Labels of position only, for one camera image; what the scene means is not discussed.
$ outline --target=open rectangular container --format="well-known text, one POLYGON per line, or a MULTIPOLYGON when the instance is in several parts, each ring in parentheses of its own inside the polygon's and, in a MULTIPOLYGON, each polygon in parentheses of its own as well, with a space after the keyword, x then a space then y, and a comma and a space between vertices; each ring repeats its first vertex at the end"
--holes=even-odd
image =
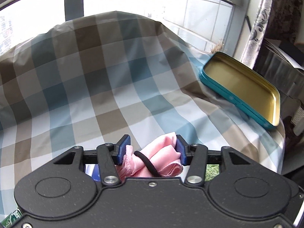
POLYGON ((200 80, 265 129, 279 125, 278 90, 262 76, 227 54, 215 53, 202 68, 200 80))

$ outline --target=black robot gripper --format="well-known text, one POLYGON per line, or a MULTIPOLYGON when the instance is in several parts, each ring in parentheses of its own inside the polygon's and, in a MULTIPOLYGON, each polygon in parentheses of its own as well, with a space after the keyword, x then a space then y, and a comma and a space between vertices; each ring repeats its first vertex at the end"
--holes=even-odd
POLYGON ((291 180, 231 147, 211 151, 177 135, 176 151, 189 171, 172 178, 127 178, 121 165, 130 136, 84 151, 75 146, 22 178, 15 200, 22 228, 292 228, 302 222, 303 196, 291 180), (98 164, 101 181, 84 173, 98 164), (204 181, 206 165, 220 174, 204 181))

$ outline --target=window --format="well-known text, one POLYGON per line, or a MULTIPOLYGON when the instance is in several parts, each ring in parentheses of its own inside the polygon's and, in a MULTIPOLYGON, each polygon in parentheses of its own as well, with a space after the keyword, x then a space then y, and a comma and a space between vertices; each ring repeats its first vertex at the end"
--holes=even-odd
POLYGON ((0 0, 0 18, 5 17, 14 45, 62 23, 64 4, 71 1, 67 18, 70 13, 72 18, 113 10, 136 13, 162 22, 201 51, 233 55, 249 0, 83 0, 83 7, 73 6, 80 0, 0 0))

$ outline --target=plaid fabric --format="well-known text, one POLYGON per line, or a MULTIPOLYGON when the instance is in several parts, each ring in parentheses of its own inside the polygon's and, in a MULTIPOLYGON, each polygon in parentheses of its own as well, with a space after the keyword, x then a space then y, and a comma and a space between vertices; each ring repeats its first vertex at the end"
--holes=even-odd
POLYGON ((55 26, 0 57, 0 219, 20 178, 74 145, 175 131, 280 170, 284 128, 266 132, 198 79, 209 59, 160 22, 123 12, 55 26))

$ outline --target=folded pink fabric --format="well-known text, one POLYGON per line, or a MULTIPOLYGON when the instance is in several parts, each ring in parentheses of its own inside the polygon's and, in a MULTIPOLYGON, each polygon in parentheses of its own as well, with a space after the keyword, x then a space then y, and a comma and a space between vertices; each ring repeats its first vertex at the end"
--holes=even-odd
MULTIPOLYGON (((163 177, 179 175, 183 166, 179 159, 180 153, 175 151, 175 132, 162 135, 148 144, 140 152, 144 154, 163 177)), ((123 164, 116 166, 121 180, 126 177, 152 177, 142 160, 133 154, 133 147, 127 145, 123 164)))

